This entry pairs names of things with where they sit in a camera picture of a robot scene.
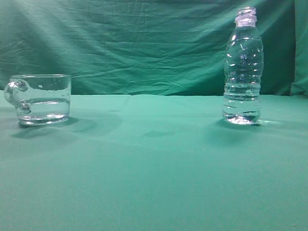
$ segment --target green backdrop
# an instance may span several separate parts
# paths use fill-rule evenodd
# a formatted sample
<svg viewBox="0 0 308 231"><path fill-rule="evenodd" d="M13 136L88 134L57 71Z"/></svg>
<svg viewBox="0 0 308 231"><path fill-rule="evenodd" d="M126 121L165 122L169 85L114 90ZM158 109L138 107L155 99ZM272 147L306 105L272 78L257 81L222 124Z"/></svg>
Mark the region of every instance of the green backdrop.
<svg viewBox="0 0 308 231"><path fill-rule="evenodd" d="M296 58L292 94L308 96L308 1L295 0Z"/></svg>
<svg viewBox="0 0 308 231"><path fill-rule="evenodd" d="M0 89L10 75L63 73L73 94L222 95L224 50L247 5L264 43L261 93L288 95L293 0L2 0Z"/></svg>

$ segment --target glass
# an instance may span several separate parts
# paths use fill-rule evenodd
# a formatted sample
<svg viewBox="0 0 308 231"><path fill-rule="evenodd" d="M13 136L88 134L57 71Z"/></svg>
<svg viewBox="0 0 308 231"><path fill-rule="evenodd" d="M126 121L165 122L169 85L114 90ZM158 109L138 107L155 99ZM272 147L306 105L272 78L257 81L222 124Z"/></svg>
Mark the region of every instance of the glass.
<svg viewBox="0 0 308 231"><path fill-rule="evenodd" d="M4 89L21 125L46 125L68 120L71 98L69 75L12 76Z"/></svg>

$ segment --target bottle neck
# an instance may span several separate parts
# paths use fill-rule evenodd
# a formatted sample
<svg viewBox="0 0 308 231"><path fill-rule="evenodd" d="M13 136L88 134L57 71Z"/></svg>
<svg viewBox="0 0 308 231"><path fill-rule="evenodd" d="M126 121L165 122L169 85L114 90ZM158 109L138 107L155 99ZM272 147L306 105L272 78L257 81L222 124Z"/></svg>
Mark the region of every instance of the bottle neck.
<svg viewBox="0 0 308 231"><path fill-rule="evenodd" d="M235 18L236 27L256 26L257 17L255 15L240 15Z"/></svg>
<svg viewBox="0 0 308 231"><path fill-rule="evenodd" d="M235 21L236 27L242 27L242 26L252 26L256 27L256 22L255 21L246 21L246 20L239 20Z"/></svg>

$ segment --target water bottle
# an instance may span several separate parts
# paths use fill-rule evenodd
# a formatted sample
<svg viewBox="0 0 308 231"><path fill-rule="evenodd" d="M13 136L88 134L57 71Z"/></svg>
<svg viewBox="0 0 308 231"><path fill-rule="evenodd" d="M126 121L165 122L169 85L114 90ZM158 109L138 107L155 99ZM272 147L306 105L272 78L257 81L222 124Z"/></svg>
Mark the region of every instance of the water bottle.
<svg viewBox="0 0 308 231"><path fill-rule="evenodd" d="M223 118L234 124L255 124L261 115L259 100L263 72L263 44L256 28L256 9L237 11L236 27L225 52Z"/></svg>

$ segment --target green tablecloth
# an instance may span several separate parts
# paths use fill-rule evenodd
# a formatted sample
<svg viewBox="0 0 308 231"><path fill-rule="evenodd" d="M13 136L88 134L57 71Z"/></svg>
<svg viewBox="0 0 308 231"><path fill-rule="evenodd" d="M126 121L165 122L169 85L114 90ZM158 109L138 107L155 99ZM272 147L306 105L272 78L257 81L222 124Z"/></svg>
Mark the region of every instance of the green tablecloth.
<svg viewBox="0 0 308 231"><path fill-rule="evenodd" d="M1 231L305 231L308 99L262 96L262 124L222 97L72 96L21 128L0 91Z"/></svg>

